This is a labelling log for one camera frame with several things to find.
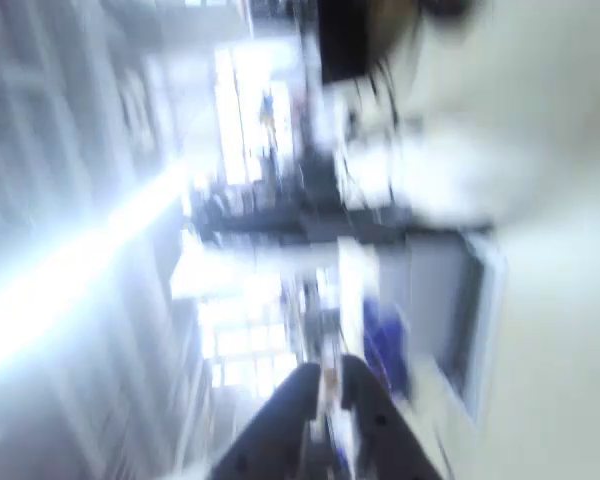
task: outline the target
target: person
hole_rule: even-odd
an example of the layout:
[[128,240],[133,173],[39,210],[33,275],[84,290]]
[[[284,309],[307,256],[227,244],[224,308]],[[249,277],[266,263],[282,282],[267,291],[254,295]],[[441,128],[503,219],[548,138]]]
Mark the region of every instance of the person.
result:
[[273,94],[271,89],[262,92],[262,104],[260,106],[260,123],[267,129],[267,137],[271,148],[277,149],[276,126],[273,114]]

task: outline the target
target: blue object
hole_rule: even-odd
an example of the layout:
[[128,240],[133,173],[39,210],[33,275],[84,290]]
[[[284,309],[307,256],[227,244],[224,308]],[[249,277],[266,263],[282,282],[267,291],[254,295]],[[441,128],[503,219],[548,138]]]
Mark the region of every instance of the blue object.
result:
[[406,335],[400,315],[395,309],[381,309],[376,300],[362,304],[364,356],[376,376],[390,393],[410,398],[411,383],[406,361]]
[[273,95],[265,93],[262,96],[262,110],[270,116],[273,116]]

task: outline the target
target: white surface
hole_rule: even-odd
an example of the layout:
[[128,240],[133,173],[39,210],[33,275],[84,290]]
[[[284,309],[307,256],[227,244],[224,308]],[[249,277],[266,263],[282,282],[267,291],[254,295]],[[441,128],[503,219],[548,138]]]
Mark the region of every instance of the white surface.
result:
[[465,32],[427,26],[397,92],[425,113],[402,193],[496,218],[508,266],[484,424],[444,395],[423,422],[458,479],[600,478],[600,0],[485,3]]
[[364,358],[362,300],[378,293],[378,260],[373,247],[352,238],[338,240],[340,321],[349,353]]

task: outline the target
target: equipment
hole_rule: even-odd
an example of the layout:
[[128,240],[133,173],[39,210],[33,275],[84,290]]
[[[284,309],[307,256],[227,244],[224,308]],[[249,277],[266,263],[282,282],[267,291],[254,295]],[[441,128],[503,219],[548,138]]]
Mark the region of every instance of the equipment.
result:
[[[309,422],[318,415],[320,373],[318,364],[297,367],[212,468],[209,478],[336,478],[334,472],[316,468],[319,460],[312,454],[316,449],[308,433]],[[341,377],[341,406],[353,413],[357,429],[358,451],[355,459],[349,459],[354,461],[355,478],[441,479],[367,365],[358,357],[343,355]],[[329,468],[333,463],[329,456],[322,458]]]

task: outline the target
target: black object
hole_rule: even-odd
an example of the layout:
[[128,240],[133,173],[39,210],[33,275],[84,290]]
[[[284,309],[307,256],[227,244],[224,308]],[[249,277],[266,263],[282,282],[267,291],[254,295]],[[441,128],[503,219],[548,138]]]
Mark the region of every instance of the black object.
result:
[[318,0],[322,83],[350,80],[369,70],[367,0]]
[[307,422],[317,414],[320,366],[297,367],[211,471],[214,480],[284,480],[299,467]]
[[320,438],[305,436],[299,477],[310,480],[350,480],[348,463],[336,448],[331,421],[327,415],[324,415],[323,426]]
[[[415,219],[408,208],[381,207],[376,210],[348,210],[336,202],[314,203],[310,198],[280,202],[272,208],[245,215],[200,218],[194,228],[202,235],[264,237],[267,245],[308,245],[330,243],[339,237],[353,237],[364,245],[403,244],[407,236],[457,233],[455,228],[434,228]],[[222,242],[223,247],[231,247]]]
[[419,0],[424,13],[446,23],[463,20],[472,10],[473,0]]
[[342,357],[342,408],[352,410],[360,436],[357,471],[378,480],[441,480],[409,426],[369,367]]
[[[358,476],[374,472],[378,480],[441,480],[366,364],[357,357],[345,355],[342,376],[342,407],[355,413],[360,437]],[[317,413],[319,381],[317,364],[300,365],[216,464],[210,478],[314,480],[311,475],[316,459],[329,455],[316,457],[311,449],[305,449],[311,457],[307,461],[301,458],[301,445],[306,425]]]

